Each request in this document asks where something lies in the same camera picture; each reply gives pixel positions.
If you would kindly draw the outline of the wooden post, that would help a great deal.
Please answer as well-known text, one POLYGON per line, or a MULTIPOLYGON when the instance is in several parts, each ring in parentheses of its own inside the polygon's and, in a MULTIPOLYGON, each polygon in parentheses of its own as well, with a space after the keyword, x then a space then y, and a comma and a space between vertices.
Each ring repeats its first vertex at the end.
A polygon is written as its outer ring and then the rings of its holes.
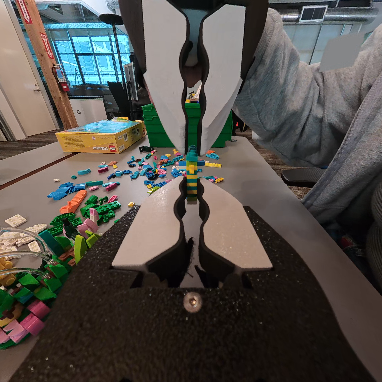
POLYGON ((46 34, 46 31, 43 26, 39 11, 37 9, 36 2, 34 0, 25 0, 25 3, 27 5, 33 23, 26 24, 24 23, 23 18, 22 21, 31 41, 33 50, 41 66, 41 70, 47 83, 49 92, 54 100, 56 109, 63 123, 63 127, 65 130, 78 127, 67 92, 61 90, 52 73, 52 64, 56 64, 56 61, 55 59, 51 60, 44 49, 40 32, 46 34))

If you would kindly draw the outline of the silver air duct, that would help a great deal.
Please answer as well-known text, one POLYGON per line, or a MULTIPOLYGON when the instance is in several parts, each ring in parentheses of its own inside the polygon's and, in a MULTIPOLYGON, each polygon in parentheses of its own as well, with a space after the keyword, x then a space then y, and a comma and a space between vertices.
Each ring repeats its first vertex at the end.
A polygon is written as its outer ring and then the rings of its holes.
POLYGON ((279 10, 285 24, 370 24, 379 13, 377 7, 327 8, 322 22, 299 23, 302 9, 279 10))

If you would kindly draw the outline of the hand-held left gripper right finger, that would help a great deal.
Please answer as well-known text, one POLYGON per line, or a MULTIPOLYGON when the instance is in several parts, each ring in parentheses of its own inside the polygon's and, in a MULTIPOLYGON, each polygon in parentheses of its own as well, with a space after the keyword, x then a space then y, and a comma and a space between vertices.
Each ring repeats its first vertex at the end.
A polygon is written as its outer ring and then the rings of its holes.
POLYGON ((199 262, 206 272, 270 270, 271 261, 243 205, 234 196, 198 180, 199 262))

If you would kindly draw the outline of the red and white sign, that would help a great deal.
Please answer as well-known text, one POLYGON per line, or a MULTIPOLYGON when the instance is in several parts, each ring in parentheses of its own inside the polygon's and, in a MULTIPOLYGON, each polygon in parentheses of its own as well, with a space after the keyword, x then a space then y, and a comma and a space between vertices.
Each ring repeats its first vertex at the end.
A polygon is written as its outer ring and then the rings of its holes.
POLYGON ((41 35, 42 43, 44 45, 44 49, 45 49, 48 57, 51 60, 54 60, 54 54, 53 54, 53 51, 51 49, 51 46, 50 46, 50 43, 49 43, 47 35, 45 33, 42 33, 42 32, 40 32, 40 35, 41 35))
POLYGON ((19 7, 19 13, 22 16, 24 23, 26 24, 32 24, 32 18, 28 11, 27 5, 24 0, 16 0, 16 3, 19 7))

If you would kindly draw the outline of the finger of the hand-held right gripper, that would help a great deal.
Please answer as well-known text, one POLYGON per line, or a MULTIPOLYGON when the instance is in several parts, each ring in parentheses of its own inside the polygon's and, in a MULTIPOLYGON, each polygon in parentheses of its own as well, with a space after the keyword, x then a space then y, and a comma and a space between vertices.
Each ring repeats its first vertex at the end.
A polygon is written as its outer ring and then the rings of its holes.
POLYGON ((204 155, 221 133, 243 80, 241 61, 246 7, 224 4, 205 16, 199 41, 203 58, 199 155, 204 155))
POLYGON ((189 42, 189 21, 181 9, 165 0, 143 0, 146 54, 143 77, 162 126, 173 145, 185 152, 186 83, 182 60, 189 42))

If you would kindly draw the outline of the scattered loose toy bricks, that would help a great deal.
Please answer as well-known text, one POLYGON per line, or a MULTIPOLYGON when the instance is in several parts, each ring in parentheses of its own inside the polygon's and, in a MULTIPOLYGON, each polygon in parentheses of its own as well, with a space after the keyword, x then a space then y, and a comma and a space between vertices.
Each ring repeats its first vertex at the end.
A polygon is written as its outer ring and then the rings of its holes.
MULTIPOLYGON (((186 156, 176 150, 173 150, 173 156, 167 154, 157 158, 156 154, 157 151, 153 150, 144 157, 132 155, 131 160, 123 163, 102 162, 97 167, 97 173, 92 173, 90 168, 79 170, 77 176, 72 175, 71 181, 59 185, 47 197, 59 201, 71 195, 72 199, 80 190, 87 191, 86 197, 74 213, 54 217, 46 232, 61 244, 74 240, 76 235, 82 235, 90 241, 96 236, 90 231, 114 219, 115 211, 122 207, 131 209, 139 205, 132 200, 131 195, 123 201, 125 194, 122 193, 120 179, 130 179, 131 182, 141 179, 145 192, 151 195, 177 177, 186 178, 178 170, 179 161, 186 160, 186 156)), ((221 168, 222 165, 205 160, 204 166, 221 168)))

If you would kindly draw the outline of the person's right forearm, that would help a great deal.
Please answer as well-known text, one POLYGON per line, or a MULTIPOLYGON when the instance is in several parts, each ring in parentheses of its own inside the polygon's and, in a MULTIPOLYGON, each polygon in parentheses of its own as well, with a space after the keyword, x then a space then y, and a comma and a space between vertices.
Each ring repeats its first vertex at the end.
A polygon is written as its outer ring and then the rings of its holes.
POLYGON ((382 27, 362 44, 351 67, 320 71, 308 65, 268 8, 255 61, 233 111, 262 147, 285 163, 328 165, 382 69, 382 27))

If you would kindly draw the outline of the striped toy brick tower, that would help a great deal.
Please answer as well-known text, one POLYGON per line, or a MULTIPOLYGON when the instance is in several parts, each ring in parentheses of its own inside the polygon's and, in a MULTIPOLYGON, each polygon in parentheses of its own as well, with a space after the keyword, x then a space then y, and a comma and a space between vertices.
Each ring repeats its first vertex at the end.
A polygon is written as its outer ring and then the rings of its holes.
POLYGON ((197 181, 198 181, 198 167, 204 166, 205 160, 198 161, 179 161, 178 167, 179 172, 187 179, 187 203, 196 204, 197 203, 197 181))

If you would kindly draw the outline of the green plastic storage bin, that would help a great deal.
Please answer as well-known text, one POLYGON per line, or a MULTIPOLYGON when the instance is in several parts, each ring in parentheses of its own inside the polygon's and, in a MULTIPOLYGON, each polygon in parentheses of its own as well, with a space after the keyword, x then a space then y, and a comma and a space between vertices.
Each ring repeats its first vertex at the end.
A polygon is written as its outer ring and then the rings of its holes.
MULTIPOLYGON (((199 103, 186 103, 185 110, 188 115, 188 144, 197 145, 197 129, 201 115, 199 103)), ((146 127, 150 146, 153 147, 174 147, 173 142, 167 136, 162 123, 152 104, 142 106, 143 121, 146 127)), ((212 147, 225 147, 226 141, 232 138, 233 119, 232 112, 228 115, 227 121, 212 147)))

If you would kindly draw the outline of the yellow toy box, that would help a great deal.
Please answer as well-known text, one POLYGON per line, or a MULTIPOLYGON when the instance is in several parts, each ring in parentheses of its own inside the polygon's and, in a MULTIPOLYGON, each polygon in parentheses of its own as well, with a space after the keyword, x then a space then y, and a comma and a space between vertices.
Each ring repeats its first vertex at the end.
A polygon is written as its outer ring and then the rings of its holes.
POLYGON ((120 154, 146 136, 143 121, 114 118, 56 133, 64 152, 120 154))

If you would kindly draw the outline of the white recycling cabinet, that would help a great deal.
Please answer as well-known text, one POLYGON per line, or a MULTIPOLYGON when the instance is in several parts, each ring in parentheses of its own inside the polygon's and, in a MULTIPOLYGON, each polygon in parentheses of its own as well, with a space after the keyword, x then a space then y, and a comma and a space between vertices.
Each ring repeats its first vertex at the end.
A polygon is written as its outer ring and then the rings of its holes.
POLYGON ((70 96, 69 101, 79 127, 107 120, 103 97, 70 96))

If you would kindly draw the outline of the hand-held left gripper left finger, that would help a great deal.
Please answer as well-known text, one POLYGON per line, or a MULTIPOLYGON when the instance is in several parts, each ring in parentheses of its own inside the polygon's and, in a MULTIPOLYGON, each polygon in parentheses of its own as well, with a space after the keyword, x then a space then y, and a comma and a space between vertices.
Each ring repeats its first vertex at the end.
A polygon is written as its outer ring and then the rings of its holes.
POLYGON ((184 177, 146 198, 112 267, 138 272, 178 272, 184 266, 184 177))

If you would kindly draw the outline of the person's right hand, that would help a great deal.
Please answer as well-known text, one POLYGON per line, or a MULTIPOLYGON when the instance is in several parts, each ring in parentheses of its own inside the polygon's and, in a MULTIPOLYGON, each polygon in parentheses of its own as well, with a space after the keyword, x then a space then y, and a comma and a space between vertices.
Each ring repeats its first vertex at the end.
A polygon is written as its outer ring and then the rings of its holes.
POLYGON ((185 75, 188 88, 194 87, 202 79, 202 66, 197 63, 193 66, 184 66, 183 73, 185 75))

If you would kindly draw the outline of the pile of white plates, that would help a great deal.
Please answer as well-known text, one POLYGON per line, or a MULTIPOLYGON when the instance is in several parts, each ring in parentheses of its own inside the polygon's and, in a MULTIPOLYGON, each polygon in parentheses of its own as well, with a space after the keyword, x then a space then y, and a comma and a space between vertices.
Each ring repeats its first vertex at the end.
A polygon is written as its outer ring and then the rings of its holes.
MULTIPOLYGON (((6 219, 5 224, 12 228, 19 228, 27 220, 17 214, 6 219)), ((34 236, 30 236, 23 232, 2 231, 0 236, 0 253, 14 252, 21 249, 22 246, 28 246, 28 250, 36 253, 42 251, 42 245, 37 242, 34 236)))

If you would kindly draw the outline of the red fire extinguisher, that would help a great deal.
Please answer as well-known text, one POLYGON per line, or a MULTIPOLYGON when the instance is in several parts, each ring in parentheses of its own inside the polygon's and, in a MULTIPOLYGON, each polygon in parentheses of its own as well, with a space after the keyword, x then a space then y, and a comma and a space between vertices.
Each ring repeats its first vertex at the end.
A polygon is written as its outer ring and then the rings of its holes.
POLYGON ((65 77, 62 64, 52 64, 52 73, 60 86, 61 90, 64 92, 69 92, 68 81, 65 77))

